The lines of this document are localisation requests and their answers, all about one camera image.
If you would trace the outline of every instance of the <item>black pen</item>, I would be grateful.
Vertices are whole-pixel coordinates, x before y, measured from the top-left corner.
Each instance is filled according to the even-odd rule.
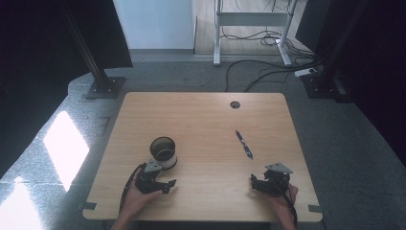
[[[239,141],[240,141],[240,142],[242,143],[242,145],[244,146],[244,149],[245,149],[245,152],[247,153],[247,156],[248,156],[249,158],[251,158],[251,160],[253,160],[253,159],[254,159],[254,155],[253,155],[253,153],[250,151],[250,149],[248,148],[247,144],[245,144],[245,141],[244,141],[244,139],[242,138],[242,136],[241,136],[241,134],[239,133],[239,131],[236,130],[236,134],[237,134],[237,137],[238,137]]]

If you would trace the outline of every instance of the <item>power strip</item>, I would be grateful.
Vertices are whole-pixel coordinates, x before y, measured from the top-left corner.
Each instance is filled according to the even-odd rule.
[[[317,73],[317,70],[314,68],[309,68],[309,69],[304,69],[304,70],[299,70],[295,72],[295,77],[301,77],[301,76],[305,76],[305,75],[312,75]]]

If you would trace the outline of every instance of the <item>human hand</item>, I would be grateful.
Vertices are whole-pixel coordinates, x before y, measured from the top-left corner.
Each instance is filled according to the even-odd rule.
[[[288,185],[288,190],[286,191],[286,196],[290,198],[291,202],[295,204],[296,195],[298,194],[299,189],[291,184]],[[292,213],[290,212],[289,206],[282,196],[274,197],[265,194],[266,199],[268,200],[271,209],[277,215],[283,230],[292,230],[296,229],[295,224],[292,219]]]
[[[116,221],[113,224],[112,230],[122,230],[127,229],[129,223],[132,219],[135,219],[138,212],[151,200],[161,196],[162,191],[155,191],[150,194],[141,193],[135,186],[135,180],[137,179],[138,173],[142,169],[138,169],[135,172],[132,181],[129,185],[127,193],[124,198],[124,204],[122,210],[119,213]]]

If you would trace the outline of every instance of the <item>white wall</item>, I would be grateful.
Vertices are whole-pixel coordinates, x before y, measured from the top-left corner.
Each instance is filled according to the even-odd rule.
[[[193,0],[113,0],[128,49],[193,49]]]

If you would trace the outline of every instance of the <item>wooden table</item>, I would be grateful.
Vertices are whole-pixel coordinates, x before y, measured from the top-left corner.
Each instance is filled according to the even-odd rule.
[[[231,108],[239,102],[240,108]],[[245,154],[240,131],[254,154]],[[112,130],[87,202],[87,219],[115,219],[124,184],[151,155],[160,136],[176,143],[176,166],[158,181],[176,179],[168,195],[150,202],[138,220],[275,221],[250,174],[264,179],[265,165],[282,162],[299,188],[299,221],[320,221],[313,184],[285,98],[278,93],[128,93]]]

